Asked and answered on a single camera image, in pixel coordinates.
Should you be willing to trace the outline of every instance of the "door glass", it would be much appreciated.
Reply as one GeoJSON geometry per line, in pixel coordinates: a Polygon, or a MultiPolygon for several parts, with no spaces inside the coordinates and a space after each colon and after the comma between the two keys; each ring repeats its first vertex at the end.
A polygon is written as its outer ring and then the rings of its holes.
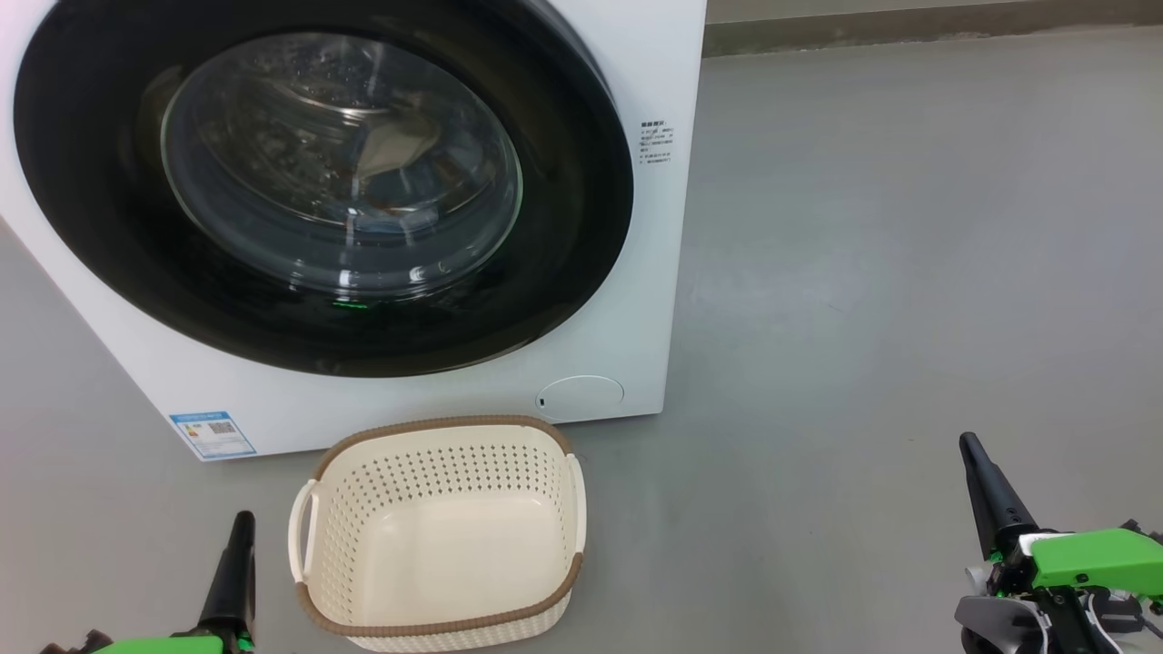
{"type": "Polygon", "coordinates": [[[435,64],[378,41],[285,34],[195,70],[162,126],[190,218],[291,287],[429,293],[501,244],[521,170],[500,121],[435,64]]]}

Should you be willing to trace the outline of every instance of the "basket handle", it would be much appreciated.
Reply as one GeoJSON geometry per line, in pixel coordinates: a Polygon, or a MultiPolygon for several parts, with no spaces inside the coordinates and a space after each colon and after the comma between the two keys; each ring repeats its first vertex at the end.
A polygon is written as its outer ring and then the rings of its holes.
{"type": "Polygon", "coordinates": [[[582,476],[582,464],[578,463],[578,457],[569,454],[565,456],[565,461],[569,463],[570,477],[573,482],[573,514],[577,516],[577,547],[575,552],[582,554],[585,552],[585,477],[582,476]]]}
{"type": "Polygon", "coordinates": [[[315,483],[315,479],[308,479],[299,489],[294,505],[291,506],[291,520],[287,524],[287,557],[291,560],[291,576],[294,577],[295,583],[304,583],[307,578],[307,573],[311,571],[312,550],[315,548],[313,532],[315,531],[315,518],[319,516],[319,496],[314,491],[315,483]],[[299,534],[302,531],[302,514],[307,509],[308,497],[312,498],[311,523],[307,526],[307,561],[304,562],[299,534]]]}

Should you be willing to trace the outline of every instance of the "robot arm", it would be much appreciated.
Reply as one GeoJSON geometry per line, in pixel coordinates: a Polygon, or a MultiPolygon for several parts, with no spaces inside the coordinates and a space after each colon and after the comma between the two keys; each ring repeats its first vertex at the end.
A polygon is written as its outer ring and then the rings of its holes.
{"type": "Polygon", "coordinates": [[[1039,527],[976,434],[961,436],[982,566],[955,618],[969,653],[1122,654],[1112,634],[1163,613],[1163,539],[1134,521],[1082,534],[1039,527]]]}

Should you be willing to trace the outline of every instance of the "washing machine door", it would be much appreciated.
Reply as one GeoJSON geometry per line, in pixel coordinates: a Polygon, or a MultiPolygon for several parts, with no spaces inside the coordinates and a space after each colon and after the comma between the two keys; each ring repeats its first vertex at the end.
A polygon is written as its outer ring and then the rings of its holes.
{"type": "Polygon", "coordinates": [[[15,94],[64,242],[155,319],[390,377],[537,339],[599,287],[633,170],[565,21],[513,0],[62,0],[15,94]]]}

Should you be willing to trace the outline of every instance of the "perforated basket wall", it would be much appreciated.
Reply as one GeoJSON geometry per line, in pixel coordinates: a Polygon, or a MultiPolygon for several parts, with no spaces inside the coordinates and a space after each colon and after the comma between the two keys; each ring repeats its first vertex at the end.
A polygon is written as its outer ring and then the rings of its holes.
{"type": "MultiPolygon", "coordinates": [[[[329,450],[315,479],[295,502],[287,538],[300,602],[322,628],[378,652],[444,652],[537,635],[564,613],[585,547],[585,486],[568,442],[551,425],[525,417],[488,417],[371,429],[329,450]],[[551,592],[528,605],[475,606],[475,614],[440,623],[400,624],[388,617],[386,624],[363,624],[368,606],[361,598],[369,596],[369,589],[361,584],[370,583],[370,563],[362,548],[374,536],[374,532],[369,535],[369,525],[392,511],[422,511],[440,498],[475,495],[504,500],[506,493],[540,497],[544,514],[551,510],[556,516],[557,535],[543,540],[556,550],[552,561],[557,561],[545,574],[557,577],[536,580],[537,588],[551,592]],[[299,532],[308,497],[312,517],[300,567],[299,532]]],[[[426,597],[447,591],[455,603],[455,588],[422,590],[426,597]]]]}

